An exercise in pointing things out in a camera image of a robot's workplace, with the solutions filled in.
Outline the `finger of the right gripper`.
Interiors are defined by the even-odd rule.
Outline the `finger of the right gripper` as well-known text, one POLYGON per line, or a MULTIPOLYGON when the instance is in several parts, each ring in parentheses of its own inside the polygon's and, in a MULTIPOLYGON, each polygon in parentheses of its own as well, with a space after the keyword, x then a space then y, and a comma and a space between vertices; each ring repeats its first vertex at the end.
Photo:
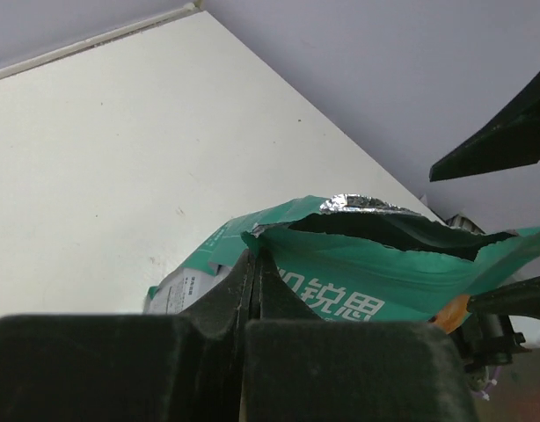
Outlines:
POLYGON ((540 162, 540 71, 486 125, 437 161, 431 181, 464 178, 540 162))

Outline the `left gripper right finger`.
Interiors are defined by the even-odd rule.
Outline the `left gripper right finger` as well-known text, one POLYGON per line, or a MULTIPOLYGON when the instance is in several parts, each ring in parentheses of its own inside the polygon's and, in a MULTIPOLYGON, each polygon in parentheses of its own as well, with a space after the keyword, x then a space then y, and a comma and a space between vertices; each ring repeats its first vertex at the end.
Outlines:
POLYGON ((449 336, 429 323, 327 322, 260 253, 245 328, 250 421, 474 421, 449 336))

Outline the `green pet food bag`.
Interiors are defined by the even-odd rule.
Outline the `green pet food bag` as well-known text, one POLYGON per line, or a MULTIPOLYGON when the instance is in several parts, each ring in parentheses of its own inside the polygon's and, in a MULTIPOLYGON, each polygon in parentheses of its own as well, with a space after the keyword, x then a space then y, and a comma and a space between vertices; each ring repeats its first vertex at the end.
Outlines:
POLYGON ((540 227, 483 234, 375 198, 306 196, 224 223, 149 290, 145 311, 179 313, 227 276, 243 251, 263 249, 288 288, 325 320, 432 320, 452 332, 472 296, 540 257, 540 227))

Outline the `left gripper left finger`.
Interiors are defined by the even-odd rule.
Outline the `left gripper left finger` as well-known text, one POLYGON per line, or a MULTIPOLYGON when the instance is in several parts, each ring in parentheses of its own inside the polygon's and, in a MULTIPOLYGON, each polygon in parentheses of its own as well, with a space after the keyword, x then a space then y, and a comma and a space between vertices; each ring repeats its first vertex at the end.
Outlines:
POLYGON ((236 421, 255 259, 177 315, 0 318, 0 421, 236 421))

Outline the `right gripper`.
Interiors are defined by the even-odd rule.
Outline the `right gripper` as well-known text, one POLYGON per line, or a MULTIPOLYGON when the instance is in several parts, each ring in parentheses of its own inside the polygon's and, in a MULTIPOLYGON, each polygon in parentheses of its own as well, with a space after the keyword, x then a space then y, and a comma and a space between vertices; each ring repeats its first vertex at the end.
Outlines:
POLYGON ((489 382, 490 370, 511 365, 513 356, 526 353, 526 339, 508 316, 540 319, 540 276, 480 295, 467 304, 471 314, 449 334, 463 361, 467 382, 489 382))

